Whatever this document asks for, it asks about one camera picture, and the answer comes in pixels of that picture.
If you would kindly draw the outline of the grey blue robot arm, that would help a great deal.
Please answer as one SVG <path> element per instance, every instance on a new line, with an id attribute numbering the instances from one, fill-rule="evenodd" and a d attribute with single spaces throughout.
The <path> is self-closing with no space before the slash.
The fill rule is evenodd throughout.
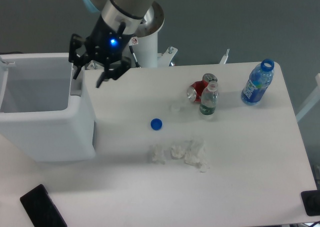
<path id="1" fill-rule="evenodd" d="M 135 35 L 155 0 L 85 0 L 99 11 L 97 22 L 86 38 L 74 33 L 69 42 L 68 60 L 73 64 L 73 79 L 91 61 L 103 66 L 96 82 L 118 80 L 131 68 L 131 59 L 123 52 Z"/>

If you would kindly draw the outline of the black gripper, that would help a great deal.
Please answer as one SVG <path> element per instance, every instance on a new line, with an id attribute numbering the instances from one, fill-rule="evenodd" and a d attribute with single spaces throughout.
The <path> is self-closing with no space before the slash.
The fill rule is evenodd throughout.
<path id="1" fill-rule="evenodd" d="M 87 38 L 73 33 L 69 42 L 68 61 L 73 64 L 73 79 L 76 80 L 86 64 L 92 60 L 104 65 L 103 72 L 96 81 L 96 88 L 99 88 L 105 80 L 118 80 L 131 68 L 131 59 L 123 56 L 122 53 L 131 39 L 130 34 L 125 34 L 127 24 L 124 20 L 117 23 L 112 29 L 100 16 Z M 84 53 L 77 54 L 77 50 L 84 47 Z M 111 63 L 120 60 L 116 68 L 110 69 Z"/>

